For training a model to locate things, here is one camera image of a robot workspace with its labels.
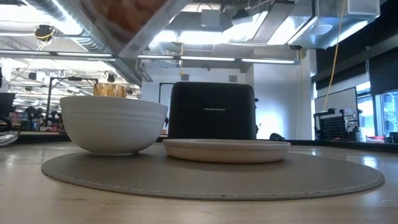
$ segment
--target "table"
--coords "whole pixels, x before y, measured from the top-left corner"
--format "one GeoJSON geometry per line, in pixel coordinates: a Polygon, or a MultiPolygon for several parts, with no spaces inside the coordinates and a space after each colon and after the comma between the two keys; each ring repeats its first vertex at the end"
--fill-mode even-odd
{"type": "Polygon", "coordinates": [[[386,183],[371,191],[329,198],[207,202],[102,192],[41,173],[44,161],[80,151],[71,142],[0,147],[0,223],[398,223],[397,154],[292,146],[294,153],[374,167],[385,175],[386,183]]]}

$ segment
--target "fluorescent light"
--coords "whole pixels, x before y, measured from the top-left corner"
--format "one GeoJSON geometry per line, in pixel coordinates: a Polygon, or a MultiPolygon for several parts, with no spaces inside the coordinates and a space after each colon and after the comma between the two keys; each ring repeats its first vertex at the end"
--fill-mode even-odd
{"type": "Polygon", "coordinates": [[[177,38],[177,33],[175,31],[163,30],[155,36],[155,38],[152,40],[152,43],[175,42],[177,41],[177,38]]]}
{"type": "Polygon", "coordinates": [[[102,62],[115,62],[116,58],[87,58],[89,61],[97,62],[97,61],[102,61],[102,62]]]}
{"type": "Polygon", "coordinates": [[[356,86],[356,91],[369,90],[371,88],[371,82],[362,83],[356,86]]]}
{"type": "Polygon", "coordinates": [[[41,52],[34,50],[0,50],[0,54],[50,55],[50,52],[41,52]]]}
{"type": "Polygon", "coordinates": [[[168,55],[138,55],[138,59],[173,60],[174,56],[168,55]]]}
{"type": "Polygon", "coordinates": [[[307,31],[316,21],[318,20],[318,17],[314,17],[310,20],[310,22],[307,23],[303,28],[300,29],[287,43],[288,44],[293,44],[305,31],[307,31]]]}
{"type": "Polygon", "coordinates": [[[184,44],[221,44],[224,38],[221,32],[184,31],[178,41],[184,44]]]}
{"type": "Polygon", "coordinates": [[[189,3],[181,11],[182,12],[201,12],[202,9],[220,10],[221,4],[217,3],[189,3]]]}
{"type": "Polygon", "coordinates": [[[181,56],[182,60],[207,60],[217,62],[233,62],[235,58],[224,58],[224,57],[197,57],[197,56],[181,56]]]}
{"type": "Polygon", "coordinates": [[[89,92],[87,92],[86,90],[80,90],[80,92],[82,92],[82,93],[86,93],[86,94],[88,94],[88,95],[93,95],[92,93],[89,93],[89,92]]]}
{"type": "Polygon", "coordinates": [[[69,84],[67,84],[66,82],[60,81],[58,84],[63,85],[63,86],[70,86],[69,84]]]}
{"type": "Polygon", "coordinates": [[[287,64],[287,65],[293,65],[293,64],[296,63],[295,60],[255,59],[255,58],[242,58],[242,62],[249,62],[249,63],[277,63],[277,64],[287,64]]]}
{"type": "Polygon", "coordinates": [[[77,56],[77,57],[113,57],[111,54],[92,54],[92,53],[75,53],[75,52],[57,52],[59,56],[77,56]]]}

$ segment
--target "metal rack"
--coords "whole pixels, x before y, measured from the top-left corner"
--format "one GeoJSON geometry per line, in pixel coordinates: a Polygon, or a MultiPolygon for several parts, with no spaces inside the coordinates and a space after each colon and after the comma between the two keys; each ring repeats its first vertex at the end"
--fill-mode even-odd
{"type": "Polygon", "coordinates": [[[315,113],[313,118],[315,122],[316,140],[348,139],[344,110],[337,111],[329,109],[325,112],[315,113]]]}

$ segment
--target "white plate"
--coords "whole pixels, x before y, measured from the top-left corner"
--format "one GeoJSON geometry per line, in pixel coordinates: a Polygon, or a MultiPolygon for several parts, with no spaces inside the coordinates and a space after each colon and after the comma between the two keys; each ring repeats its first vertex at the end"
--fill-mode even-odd
{"type": "Polygon", "coordinates": [[[222,163],[259,163],[284,159],[290,143],[220,139],[163,140],[169,156],[179,159],[222,163]]]}

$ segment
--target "whiteboard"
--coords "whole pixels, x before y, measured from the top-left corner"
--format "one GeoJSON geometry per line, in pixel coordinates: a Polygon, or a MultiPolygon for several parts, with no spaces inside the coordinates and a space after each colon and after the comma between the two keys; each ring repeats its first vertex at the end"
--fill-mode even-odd
{"type": "MultiPolygon", "coordinates": [[[[315,99],[315,112],[323,111],[325,105],[326,96],[321,96],[315,99]]],[[[355,118],[358,118],[358,103],[356,97],[356,87],[349,88],[347,90],[339,91],[336,93],[329,94],[328,103],[326,105],[326,111],[329,108],[336,108],[339,110],[350,109],[354,114],[355,118]]]]}

